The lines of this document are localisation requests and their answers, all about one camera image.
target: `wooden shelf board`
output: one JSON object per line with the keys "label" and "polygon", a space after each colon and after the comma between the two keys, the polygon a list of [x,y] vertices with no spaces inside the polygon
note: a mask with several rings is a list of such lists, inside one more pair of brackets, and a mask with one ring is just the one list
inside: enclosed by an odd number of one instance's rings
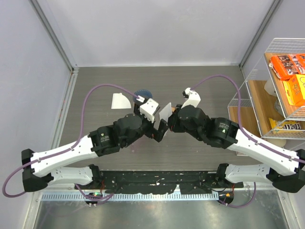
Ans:
{"label": "wooden shelf board", "polygon": [[[268,65],[269,65],[269,62],[270,62],[270,58],[274,55],[287,55],[287,53],[271,53],[271,52],[265,53],[265,58],[266,58],[266,61],[267,61]],[[287,117],[288,117],[294,111],[299,109],[300,107],[289,105],[287,97],[286,97],[283,81],[279,80],[279,78],[276,76],[276,74],[274,73],[274,71],[272,69],[270,69],[270,72],[271,72],[271,77],[274,79],[274,82],[275,82],[276,87],[278,89],[277,91],[279,92],[279,96],[281,97],[282,106],[284,106],[283,108],[286,110]]]}
{"label": "wooden shelf board", "polygon": [[[261,137],[258,128],[257,121],[252,107],[241,107],[241,118],[243,127],[250,133]],[[229,106],[230,118],[233,122],[238,123],[237,118],[237,106]]]}
{"label": "wooden shelf board", "polygon": [[274,108],[277,98],[269,95],[264,89],[266,82],[267,81],[262,80],[248,81],[262,135],[267,134],[271,130],[269,118],[276,121],[284,120],[284,117],[281,116]]}

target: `snack package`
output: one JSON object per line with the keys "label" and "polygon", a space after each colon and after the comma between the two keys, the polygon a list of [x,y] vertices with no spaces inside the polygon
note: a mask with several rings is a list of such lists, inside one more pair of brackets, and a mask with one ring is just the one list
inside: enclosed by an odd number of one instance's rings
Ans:
{"label": "snack package", "polygon": [[[276,121],[272,118],[269,118],[269,122],[271,125],[271,128],[275,128],[278,123],[281,123],[281,121]],[[285,121],[282,124],[280,124],[276,129],[275,132],[276,133],[295,133],[294,131],[287,131],[287,130],[302,130],[301,124],[299,123],[299,121]]]}
{"label": "snack package", "polygon": [[305,105],[305,75],[294,75],[289,81],[283,81],[283,85],[290,105]]}
{"label": "snack package", "polygon": [[295,74],[305,74],[305,53],[272,56],[269,67],[280,80],[289,80]]}

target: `wire rack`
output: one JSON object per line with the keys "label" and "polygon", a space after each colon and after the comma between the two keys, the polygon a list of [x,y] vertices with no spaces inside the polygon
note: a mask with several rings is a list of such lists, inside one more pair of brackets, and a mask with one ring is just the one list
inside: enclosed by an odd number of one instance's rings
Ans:
{"label": "wire rack", "polygon": [[[305,53],[305,39],[275,38],[268,46],[265,53]],[[256,118],[256,120],[253,121],[257,122],[259,133],[262,138],[305,139],[305,106],[299,107],[293,112],[289,112],[287,110],[284,104],[284,100],[287,100],[287,98],[285,96],[281,96],[279,88],[277,87],[275,79],[272,75],[273,72],[268,67],[268,64],[269,63],[266,59],[266,56],[262,55],[255,67],[247,76],[240,89],[242,90],[242,88],[245,87],[249,98],[245,98],[244,96],[241,106],[253,107]],[[276,92],[277,99],[279,100],[281,110],[279,113],[274,109],[276,97],[268,100],[267,97],[269,98],[270,95],[266,94],[261,96],[263,93],[266,93],[264,90],[264,84],[270,79],[273,81],[275,88],[274,91]],[[237,105],[238,100],[235,94],[234,98],[230,101],[228,108]],[[271,112],[264,113],[262,112],[264,109],[267,109]],[[272,118],[280,122],[277,123],[277,126],[271,128],[268,118]],[[279,130],[279,125],[287,120],[300,121],[302,124],[302,130]]]}

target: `wooden table surface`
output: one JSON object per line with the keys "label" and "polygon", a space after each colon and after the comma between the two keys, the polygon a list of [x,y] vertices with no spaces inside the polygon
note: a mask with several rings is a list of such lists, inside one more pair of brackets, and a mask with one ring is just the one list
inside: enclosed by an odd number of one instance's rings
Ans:
{"label": "wooden table surface", "polygon": [[[87,92],[97,84],[115,83],[134,92],[148,89],[163,108],[169,102],[182,104],[182,91],[202,78],[213,74],[231,76],[238,85],[244,81],[237,66],[177,66],[177,67],[90,67],[80,68],[69,107],[61,145],[75,141],[80,130],[81,106]],[[227,105],[235,94],[234,87],[223,78],[211,79],[197,89],[199,107],[210,117],[227,117]],[[102,87],[89,98],[84,121],[84,135],[100,126],[111,125],[129,110],[112,110],[112,94],[120,92]],[[211,148],[190,135],[167,133],[160,143],[143,137],[119,153],[73,164],[85,167],[95,164],[110,170],[216,170],[220,163],[257,164],[252,158],[236,156],[235,152]]]}

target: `wall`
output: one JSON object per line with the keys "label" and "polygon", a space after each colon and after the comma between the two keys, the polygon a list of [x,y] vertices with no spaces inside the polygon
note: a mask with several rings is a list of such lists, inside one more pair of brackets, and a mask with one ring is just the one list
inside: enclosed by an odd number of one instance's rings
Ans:
{"label": "wall", "polygon": [[[0,0],[0,185],[21,165],[21,151],[49,149],[69,70],[28,0]],[[23,190],[21,172],[8,192]],[[31,194],[0,195],[1,227],[21,229]]]}
{"label": "wall", "polygon": [[251,72],[274,38],[305,38],[304,26],[301,24],[304,21],[304,8],[304,0],[284,0],[281,3],[244,65],[245,76]]}
{"label": "wall", "polygon": [[154,66],[239,64],[272,0],[40,2],[78,66]]}

